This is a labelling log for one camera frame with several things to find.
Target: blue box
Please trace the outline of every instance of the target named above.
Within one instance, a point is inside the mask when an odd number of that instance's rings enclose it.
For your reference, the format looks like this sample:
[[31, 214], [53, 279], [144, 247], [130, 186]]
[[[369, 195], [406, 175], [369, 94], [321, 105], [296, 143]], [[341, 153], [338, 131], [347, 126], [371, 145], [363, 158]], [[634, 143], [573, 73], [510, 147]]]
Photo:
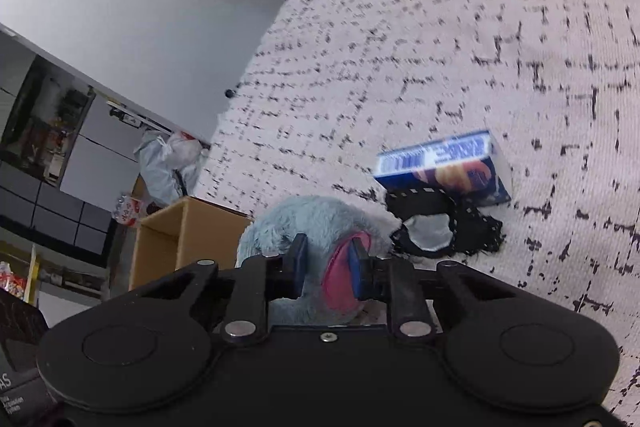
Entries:
[[376, 181], [387, 190], [420, 182], [466, 194], [477, 206], [511, 200], [511, 168], [488, 130], [378, 154]]

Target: screw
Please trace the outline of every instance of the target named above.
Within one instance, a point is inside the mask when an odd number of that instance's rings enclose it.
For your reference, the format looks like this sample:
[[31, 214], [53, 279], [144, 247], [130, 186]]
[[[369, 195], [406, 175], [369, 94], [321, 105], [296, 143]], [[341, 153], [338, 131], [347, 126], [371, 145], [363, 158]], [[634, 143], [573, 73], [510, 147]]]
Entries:
[[249, 321], [233, 321], [225, 326], [225, 331], [232, 337], [248, 337], [255, 332], [255, 324]]
[[320, 340], [323, 342], [335, 342], [336, 340], [338, 340], [338, 335], [327, 331], [326, 333], [320, 335]]
[[431, 333], [431, 326], [421, 321], [408, 321], [400, 326], [400, 332], [408, 337], [424, 337]]

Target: pink plush ear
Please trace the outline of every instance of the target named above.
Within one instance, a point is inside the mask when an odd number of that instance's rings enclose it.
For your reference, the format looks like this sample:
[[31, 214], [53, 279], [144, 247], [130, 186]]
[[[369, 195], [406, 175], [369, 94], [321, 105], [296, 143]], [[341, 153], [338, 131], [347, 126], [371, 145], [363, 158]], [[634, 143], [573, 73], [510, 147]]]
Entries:
[[356, 237], [362, 241], [364, 249], [369, 253], [371, 236], [367, 232], [354, 233], [334, 251], [322, 278], [324, 303], [329, 309], [342, 313], [351, 313], [362, 305], [353, 296], [348, 259], [349, 243]]

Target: table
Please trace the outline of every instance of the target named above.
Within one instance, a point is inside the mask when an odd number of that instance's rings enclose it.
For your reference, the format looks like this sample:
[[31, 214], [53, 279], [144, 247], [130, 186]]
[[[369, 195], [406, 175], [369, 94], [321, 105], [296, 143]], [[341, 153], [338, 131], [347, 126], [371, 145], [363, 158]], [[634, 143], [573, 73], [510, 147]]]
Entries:
[[634, 422], [638, 37], [639, 0], [287, 0], [196, 195], [252, 215], [288, 194], [335, 196], [390, 231], [376, 154], [491, 129], [514, 200], [490, 210], [500, 252], [468, 263], [605, 325], [622, 354], [605, 406]]

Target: blue plush toy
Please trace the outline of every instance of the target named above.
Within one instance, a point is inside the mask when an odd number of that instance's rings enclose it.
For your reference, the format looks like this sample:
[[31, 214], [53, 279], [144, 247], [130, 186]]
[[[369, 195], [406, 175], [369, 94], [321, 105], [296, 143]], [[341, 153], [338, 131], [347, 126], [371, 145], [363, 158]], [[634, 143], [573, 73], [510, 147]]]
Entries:
[[272, 325], [338, 325], [353, 319], [362, 304], [351, 290], [347, 245], [358, 237], [372, 257], [385, 254], [390, 240], [367, 215], [334, 198], [294, 196], [244, 230], [237, 266], [252, 255], [286, 253], [297, 233], [306, 234], [308, 255], [302, 297], [270, 303]]

